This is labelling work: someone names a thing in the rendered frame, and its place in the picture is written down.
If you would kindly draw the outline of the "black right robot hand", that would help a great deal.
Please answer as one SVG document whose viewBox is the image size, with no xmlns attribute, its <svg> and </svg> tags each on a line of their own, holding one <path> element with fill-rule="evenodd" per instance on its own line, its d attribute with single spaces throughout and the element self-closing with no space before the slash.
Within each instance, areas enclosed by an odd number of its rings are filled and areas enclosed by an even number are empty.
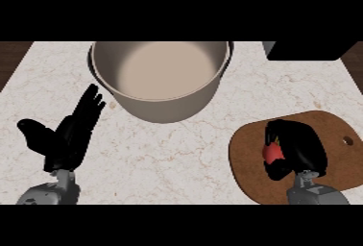
<svg viewBox="0 0 363 246">
<path fill-rule="evenodd" d="M 267 164 L 264 160 L 270 179 L 279 181 L 291 172 L 298 174 L 304 170 L 317 172 L 319 177 L 323 177 L 328 169 L 328 157 L 312 126 L 291 120 L 270 121 L 266 127 L 266 145 L 276 139 L 279 139 L 285 159 L 275 160 L 272 164 Z"/>
</svg>

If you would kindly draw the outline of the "red bell pepper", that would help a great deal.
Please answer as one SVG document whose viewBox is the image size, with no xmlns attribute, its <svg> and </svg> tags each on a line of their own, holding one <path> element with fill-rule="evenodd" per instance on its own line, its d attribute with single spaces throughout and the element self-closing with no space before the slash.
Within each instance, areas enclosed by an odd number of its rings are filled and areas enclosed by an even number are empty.
<svg viewBox="0 0 363 246">
<path fill-rule="evenodd" d="M 284 160 L 282 148 L 279 145 L 279 139 L 276 139 L 263 149 L 263 157 L 267 164 L 272 164 L 275 160 Z"/>
</svg>

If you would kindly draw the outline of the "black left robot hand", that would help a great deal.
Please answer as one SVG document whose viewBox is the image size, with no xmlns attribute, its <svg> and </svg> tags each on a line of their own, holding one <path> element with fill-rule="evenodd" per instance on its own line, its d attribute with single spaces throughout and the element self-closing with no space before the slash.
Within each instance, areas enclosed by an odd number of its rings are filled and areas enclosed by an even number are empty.
<svg viewBox="0 0 363 246">
<path fill-rule="evenodd" d="M 46 157 L 46 172 L 74 171 L 81 165 L 105 105 L 98 86 L 90 85 L 74 112 L 62 119 L 55 131 L 33 119 L 24 118 L 18 122 L 27 147 Z"/>
</svg>

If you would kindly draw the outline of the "black appliance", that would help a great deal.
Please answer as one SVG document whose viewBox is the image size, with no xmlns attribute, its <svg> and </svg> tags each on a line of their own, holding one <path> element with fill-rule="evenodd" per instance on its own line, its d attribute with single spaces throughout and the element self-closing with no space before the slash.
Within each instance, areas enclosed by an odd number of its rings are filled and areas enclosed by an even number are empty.
<svg viewBox="0 0 363 246">
<path fill-rule="evenodd" d="M 335 61 L 356 41 L 264 41 L 270 61 Z"/>
</svg>

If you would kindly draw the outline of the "brown wooden cutting board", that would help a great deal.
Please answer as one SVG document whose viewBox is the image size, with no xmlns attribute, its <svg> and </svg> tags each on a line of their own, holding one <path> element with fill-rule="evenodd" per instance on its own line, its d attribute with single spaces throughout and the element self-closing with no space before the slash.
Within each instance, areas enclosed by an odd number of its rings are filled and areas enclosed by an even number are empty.
<svg viewBox="0 0 363 246">
<path fill-rule="evenodd" d="M 307 111 L 282 117 L 309 124 L 322 141 L 328 156 L 328 174 L 316 181 L 340 191 L 363 188 L 363 139 L 345 121 L 331 112 Z M 230 140 L 229 159 L 236 183 L 245 195 L 264 205 L 286 205 L 286 190 L 295 174 L 281 181 L 269 178 L 263 146 L 270 120 L 244 125 Z"/>
</svg>

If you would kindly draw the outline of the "large beige pot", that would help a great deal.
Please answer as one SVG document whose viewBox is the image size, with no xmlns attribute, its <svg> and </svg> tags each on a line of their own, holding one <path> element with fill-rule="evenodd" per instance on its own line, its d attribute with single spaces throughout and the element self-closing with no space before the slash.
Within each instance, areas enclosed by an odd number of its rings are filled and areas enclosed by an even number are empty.
<svg viewBox="0 0 363 246">
<path fill-rule="evenodd" d="M 233 51 L 229 41 L 98 41 L 90 73 L 134 117 L 174 123 L 210 103 Z"/>
</svg>

